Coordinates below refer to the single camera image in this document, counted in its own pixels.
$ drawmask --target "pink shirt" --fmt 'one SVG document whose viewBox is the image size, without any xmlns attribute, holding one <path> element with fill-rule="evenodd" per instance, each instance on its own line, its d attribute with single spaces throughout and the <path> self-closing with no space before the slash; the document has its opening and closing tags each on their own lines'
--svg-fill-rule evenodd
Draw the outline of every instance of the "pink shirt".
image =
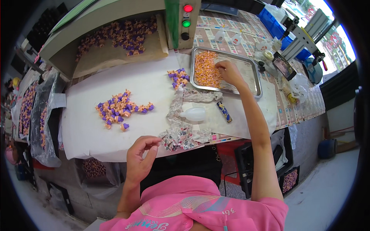
<svg viewBox="0 0 370 231">
<path fill-rule="evenodd" d="M 197 176 L 175 176 L 145 189 L 128 219 L 114 218 L 102 231 L 184 230 L 193 220 L 210 230 L 284 230 L 288 206 L 276 198 L 249 201 L 222 197 L 216 184 Z"/>
</svg>

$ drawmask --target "green button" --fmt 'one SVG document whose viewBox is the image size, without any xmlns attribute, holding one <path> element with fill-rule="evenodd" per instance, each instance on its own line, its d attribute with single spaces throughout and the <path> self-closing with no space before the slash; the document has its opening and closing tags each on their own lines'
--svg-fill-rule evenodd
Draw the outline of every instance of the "green button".
<svg viewBox="0 0 370 231">
<path fill-rule="evenodd" d="M 190 21 L 189 20 L 184 20 L 183 22 L 182 22 L 182 26 L 183 27 L 189 27 L 190 26 Z"/>
</svg>

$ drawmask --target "woman's left hand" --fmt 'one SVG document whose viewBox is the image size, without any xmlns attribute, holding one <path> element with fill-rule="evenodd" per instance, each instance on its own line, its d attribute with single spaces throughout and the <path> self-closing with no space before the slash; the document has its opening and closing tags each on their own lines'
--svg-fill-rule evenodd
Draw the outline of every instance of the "woman's left hand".
<svg viewBox="0 0 370 231">
<path fill-rule="evenodd" d="M 127 151 L 127 179 L 133 185 L 138 185 L 149 174 L 158 153 L 161 138 L 141 136 Z M 149 150 L 145 159 L 142 155 Z"/>
</svg>

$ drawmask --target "white plastic bottle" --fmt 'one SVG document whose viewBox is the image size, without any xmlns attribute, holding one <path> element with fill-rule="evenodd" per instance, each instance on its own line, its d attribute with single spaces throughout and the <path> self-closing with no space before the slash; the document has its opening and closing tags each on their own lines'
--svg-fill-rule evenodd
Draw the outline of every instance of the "white plastic bottle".
<svg viewBox="0 0 370 231">
<path fill-rule="evenodd" d="M 234 46 L 239 45 L 241 41 L 242 41 L 242 30 L 240 30 L 240 33 L 235 34 L 235 35 L 231 38 L 231 43 L 232 43 Z"/>
<path fill-rule="evenodd" d="M 224 40 L 225 38 L 225 25 L 223 25 L 222 27 L 220 27 L 220 30 L 216 33 L 215 35 L 215 40 L 216 42 L 221 42 L 222 40 Z"/>
<path fill-rule="evenodd" d="M 202 107 L 189 108 L 185 112 L 181 112 L 180 116 L 191 121 L 202 121 L 206 119 L 206 109 Z"/>
</svg>

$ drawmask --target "forearm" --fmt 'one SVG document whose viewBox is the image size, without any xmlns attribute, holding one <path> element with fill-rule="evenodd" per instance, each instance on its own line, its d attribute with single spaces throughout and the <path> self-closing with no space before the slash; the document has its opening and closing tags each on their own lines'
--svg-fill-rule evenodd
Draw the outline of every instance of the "forearm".
<svg viewBox="0 0 370 231">
<path fill-rule="evenodd" d="M 135 184 L 126 181 L 123 185 L 122 196 L 118 203 L 117 215 L 124 214 L 124 218 L 128 218 L 131 213 L 140 207 L 140 183 Z"/>
<path fill-rule="evenodd" d="M 251 199 L 258 201 L 264 197 L 283 200 L 275 163 L 271 150 L 271 141 L 265 117 L 246 83 L 237 87 L 243 103 L 245 116 L 253 147 L 253 182 Z"/>
</svg>

